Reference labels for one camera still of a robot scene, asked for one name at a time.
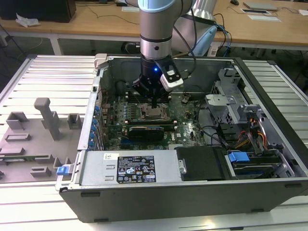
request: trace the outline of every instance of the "laptop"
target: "laptop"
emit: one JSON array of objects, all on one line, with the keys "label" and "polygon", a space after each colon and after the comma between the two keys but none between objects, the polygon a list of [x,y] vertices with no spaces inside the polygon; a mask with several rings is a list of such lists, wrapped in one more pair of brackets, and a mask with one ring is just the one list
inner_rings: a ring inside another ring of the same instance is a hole
[{"label": "laptop", "polygon": [[244,2],[244,5],[249,9],[253,10],[267,10],[267,11],[277,11],[277,7],[269,3],[258,3],[258,2]]}]

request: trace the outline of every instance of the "open computer chassis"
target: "open computer chassis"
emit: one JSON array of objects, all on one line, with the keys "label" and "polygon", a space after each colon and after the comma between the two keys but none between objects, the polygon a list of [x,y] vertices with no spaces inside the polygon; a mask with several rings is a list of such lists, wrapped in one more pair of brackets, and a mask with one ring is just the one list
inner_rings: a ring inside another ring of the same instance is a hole
[{"label": "open computer chassis", "polygon": [[131,87],[139,57],[96,61],[72,178],[57,183],[81,221],[263,212],[307,192],[307,147],[241,59],[197,59],[157,108]]}]

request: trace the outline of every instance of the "power supply label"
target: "power supply label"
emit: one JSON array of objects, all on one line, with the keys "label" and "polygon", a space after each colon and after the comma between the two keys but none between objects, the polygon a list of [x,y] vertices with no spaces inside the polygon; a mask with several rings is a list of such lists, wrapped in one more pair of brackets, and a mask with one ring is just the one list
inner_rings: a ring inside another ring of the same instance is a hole
[{"label": "power supply label", "polygon": [[119,184],[156,182],[154,156],[120,156],[117,167]]}]

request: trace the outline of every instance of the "blue tab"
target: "blue tab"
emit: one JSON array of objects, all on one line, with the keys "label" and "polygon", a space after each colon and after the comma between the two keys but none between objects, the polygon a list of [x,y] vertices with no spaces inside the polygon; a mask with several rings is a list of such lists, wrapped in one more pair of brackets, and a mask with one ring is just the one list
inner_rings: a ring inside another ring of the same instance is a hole
[{"label": "blue tab", "polygon": [[245,152],[232,152],[228,154],[228,157],[231,162],[249,162],[250,159]]},{"label": "blue tab", "polygon": [[57,169],[58,176],[68,176],[69,175],[69,167],[62,166]]}]

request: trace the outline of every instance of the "table leg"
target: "table leg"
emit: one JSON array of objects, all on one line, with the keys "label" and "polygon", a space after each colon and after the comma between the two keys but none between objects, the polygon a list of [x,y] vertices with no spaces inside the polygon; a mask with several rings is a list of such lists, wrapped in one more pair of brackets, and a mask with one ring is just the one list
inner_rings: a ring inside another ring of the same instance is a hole
[{"label": "table leg", "polygon": [[95,40],[90,40],[91,55],[96,55]]},{"label": "table leg", "polygon": [[8,45],[8,43],[5,40],[5,37],[6,37],[6,35],[1,35],[1,37],[0,37],[0,45],[2,47],[6,47]]},{"label": "table leg", "polygon": [[264,51],[265,51],[265,49],[263,49],[263,48],[258,49],[256,58],[261,58],[262,53],[263,53]]},{"label": "table leg", "polygon": [[59,44],[59,39],[58,38],[50,38],[50,42],[51,42],[54,54],[55,55],[63,55],[62,48],[60,47],[60,44]]}]

